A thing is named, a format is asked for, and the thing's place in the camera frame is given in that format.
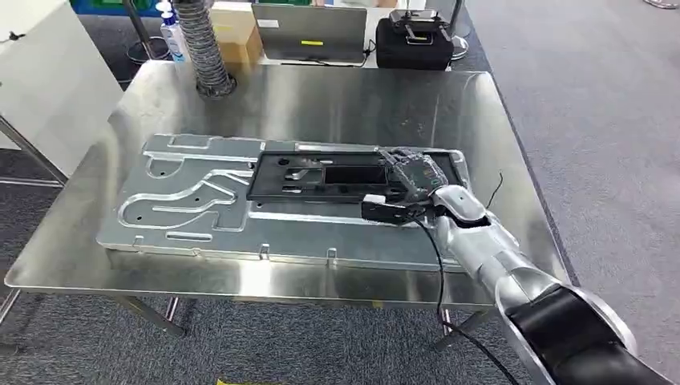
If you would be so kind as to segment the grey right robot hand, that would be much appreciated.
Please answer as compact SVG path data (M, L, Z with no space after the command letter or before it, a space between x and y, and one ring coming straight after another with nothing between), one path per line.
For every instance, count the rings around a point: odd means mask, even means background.
M435 190L449 185L443 170L423 152L409 148L380 148L378 153L406 188L404 200L408 203L428 201Z

